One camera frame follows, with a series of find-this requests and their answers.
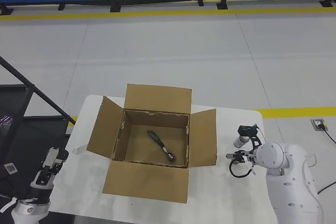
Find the screwdriver handle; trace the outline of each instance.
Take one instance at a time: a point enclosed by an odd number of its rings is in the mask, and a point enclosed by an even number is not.
[[[160,138],[156,133],[154,133],[152,130],[147,131],[148,135],[153,139],[153,141],[157,142],[161,148],[165,147],[163,142],[161,142]]]

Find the screwdriver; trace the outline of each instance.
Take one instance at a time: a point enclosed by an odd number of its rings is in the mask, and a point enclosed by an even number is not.
[[[173,161],[175,160],[175,156],[173,153],[168,152],[167,148],[163,144],[163,142],[159,139],[158,135],[154,133],[152,130],[147,130],[148,135],[153,139],[153,141],[157,142],[158,145],[163,149],[163,151],[167,154],[168,160]]]

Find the cardboard box flap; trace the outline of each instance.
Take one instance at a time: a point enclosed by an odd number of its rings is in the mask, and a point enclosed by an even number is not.
[[[189,167],[213,166],[217,161],[216,109],[190,115]]]
[[[127,84],[124,108],[190,114],[188,88]]]
[[[103,97],[99,114],[87,145],[88,151],[111,158],[122,114],[123,108],[107,97]]]
[[[111,161],[103,193],[186,203],[188,169]]]

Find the table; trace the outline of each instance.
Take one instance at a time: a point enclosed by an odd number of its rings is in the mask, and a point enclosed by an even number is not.
[[[124,98],[108,97],[118,105]],[[217,109],[218,157],[216,166],[189,168],[187,204],[103,194],[110,159],[86,151],[102,102],[102,96],[86,98],[67,143],[70,153],[54,180],[50,211],[141,224],[171,223],[277,223],[268,198],[265,171],[255,167],[256,175],[236,179],[229,173],[225,154],[236,148],[240,125],[255,123],[264,130],[257,111]],[[192,105],[192,113],[214,109]],[[250,142],[243,149],[249,150]],[[72,151],[79,149],[79,154]],[[236,166],[234,172],[247,172],[250,164]]]

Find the cable connector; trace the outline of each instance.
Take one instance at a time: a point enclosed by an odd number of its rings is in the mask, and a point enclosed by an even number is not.
[[[318,125],[318,128],[321,128],[322,130],[326,130],[326,128],[325,128],[325,125],[324,125],[324,124],[319,124],[319,125]]]

